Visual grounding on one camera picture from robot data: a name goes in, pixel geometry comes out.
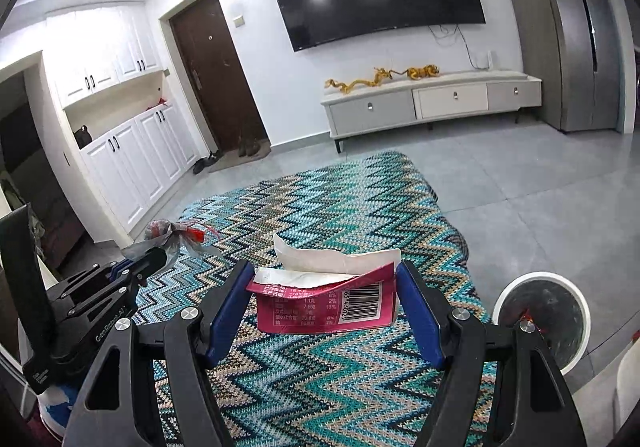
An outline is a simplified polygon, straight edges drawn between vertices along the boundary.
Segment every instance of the teal patterned rug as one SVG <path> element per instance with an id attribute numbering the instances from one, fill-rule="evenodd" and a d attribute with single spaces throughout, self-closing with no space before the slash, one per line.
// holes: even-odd
<path id="1" fill-rule="evenodd" d="M 465 240 L 411 161 L 396 152 L 257 183 L 191 204 L 183 219 L 213 225 L 224 257 L 180 255 L 138 295 L 138 323 L 169 319 L 222 284 L 239 259 L 277 267 L 273 233 L 294 247 L 356 253 L 398 247 L 429 286 L 489 322 L 466 270 Z M 164 365 L 155 365 L 162 426 L 180 445 Z M 440 383 L 418 354 L 401 311 L 387 328 L 268 335 L 255 298 L 232 350 L 209 372 L 226 424 L 242 447 L 412 445 Z M 495 368 L 485 364 L 467 445 L 480 445 Z"/>

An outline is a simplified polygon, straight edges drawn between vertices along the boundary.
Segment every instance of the white trash bin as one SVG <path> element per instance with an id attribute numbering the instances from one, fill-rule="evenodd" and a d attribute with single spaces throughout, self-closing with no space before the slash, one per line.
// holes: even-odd
<path id="1" fill-rule="evenodd" d="M 591 333 L 587 301 L 574 283 L 551 272 L 521 275 L 494 307 L 494 324 L 513 326 L 528 312 L 563 375 L 582 358 Z"/>

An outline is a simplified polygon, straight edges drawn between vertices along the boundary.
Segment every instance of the tv stand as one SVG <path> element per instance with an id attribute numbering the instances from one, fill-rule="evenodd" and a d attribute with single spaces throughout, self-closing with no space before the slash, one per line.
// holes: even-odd
<path id="1" fill-rule="evenodd" d="M 354 135 L 542 105 L 541 81 L 527 74 L 487 70 L 442 74 L 417 81 L 394 80 L 321 101 L 340 153 L 340 141 Z"/>

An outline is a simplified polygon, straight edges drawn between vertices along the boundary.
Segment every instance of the blue gripper pad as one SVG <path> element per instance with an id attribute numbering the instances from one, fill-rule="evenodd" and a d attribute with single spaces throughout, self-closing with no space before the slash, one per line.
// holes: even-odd
<path id="1" fill-rule="evenodd" d="M 216 318 L 211 323 L 209 348 L 206 353 L 207 363 L 211 367 L 216 366 L 231 349 L 231 343 L 238 333 L 244 311 L 251 299 L 252 293 L 246 291 L 245 288 L 254 273 L 254 265 L 247 262 L 226 296 L 225 302 L 222 303 Z"/>
<path id="2" fill-rule="evenodd" d="M 440 326 L 402 263 L 396 268 L 396 290 L 422 358 L 436 369 L 443 369 L 445 358 L 440 347 Z"/>
<path id="3" fill-rule="evenodd" d="M 132 263 L 133 261 L 125 258 L 117 265 L 113 265 L 113 267 L 111 267 L 111 273 L 109 274 L 109 281 L 113 283 L 113 281 L 120 277 L 122 271 L 129 268 L 129 265 L 131 265 Z"/>

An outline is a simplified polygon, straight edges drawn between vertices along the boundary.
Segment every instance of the screw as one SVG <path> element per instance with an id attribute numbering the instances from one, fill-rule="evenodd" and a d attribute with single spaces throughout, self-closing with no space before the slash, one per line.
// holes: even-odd
<path id="1" fill-rule="evenodd" d="M 523 319 L 520 321 L 520 329 L 526 333 L 533 333 L 536 329 L 536 325 L 533 322 Z"/>
<path id="2" fill-rule="evenodd" d="M 466 321 L 471 317 L 469 310 L 465 308 L 454 308 L 451 313 L 453 314 L 453 319 L 457 319 L 459 321 Z"/>
<path id="3" fill-rule="evenodd" d="M 198 309 L 193 306 L 188 306 L 187 308 L 183 308 L 180 312 L 180 317 L 182 317 L 185 321 L 190 319 L 194 319 L 198 316 Z"/>
<path id="4" fill-rule="evenodd" d="M 131 319 L 123 317 L 122 319 L 118 319 L 116 321 L 116 325 L 114 326 L 114 328 L 121 332 L 123 330 L 126 330 L 129 326 L 131 326 Z"/>

